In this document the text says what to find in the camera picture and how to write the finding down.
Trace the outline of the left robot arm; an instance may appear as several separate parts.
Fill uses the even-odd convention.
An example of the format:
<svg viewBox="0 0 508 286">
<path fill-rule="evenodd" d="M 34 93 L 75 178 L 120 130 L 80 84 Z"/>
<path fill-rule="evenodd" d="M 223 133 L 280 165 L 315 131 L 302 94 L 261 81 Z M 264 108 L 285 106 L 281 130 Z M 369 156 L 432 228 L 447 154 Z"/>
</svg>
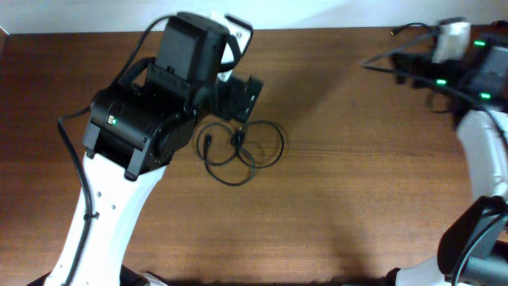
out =
<svg viewBox="0 0 508 286">
<path fill-rule="evenodd" d="M 162 16 L 157 54 L 132 54 L 85 109 L 81 192 L 63 251 L 39 285 L 161 285 L 123 260 L 140 212 L 175 153 L 208 115 L 246 122 L 263 84 L 233 75 L 254 29 L 231 14 Z"/>
</svg>

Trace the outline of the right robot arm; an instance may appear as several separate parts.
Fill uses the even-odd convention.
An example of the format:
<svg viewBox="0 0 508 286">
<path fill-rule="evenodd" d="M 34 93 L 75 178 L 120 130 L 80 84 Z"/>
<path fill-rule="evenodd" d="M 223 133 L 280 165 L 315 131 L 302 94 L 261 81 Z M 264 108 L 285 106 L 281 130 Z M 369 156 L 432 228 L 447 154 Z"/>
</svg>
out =
<svg viewBox="0 0 508 286">
<path fill-rule="evenodd" d="M 505 285 L 507 244 L 507 39 L 483 34 L 471 55 L 429 64 L 421 56 L 392 56 L 397 80 L 412 77 L 459 103 L 456 136 L 467 159 L 471 206 L 444 232 L 437 254 L 410 268 L 393 269 L 388 285 Z"/>
</svg>

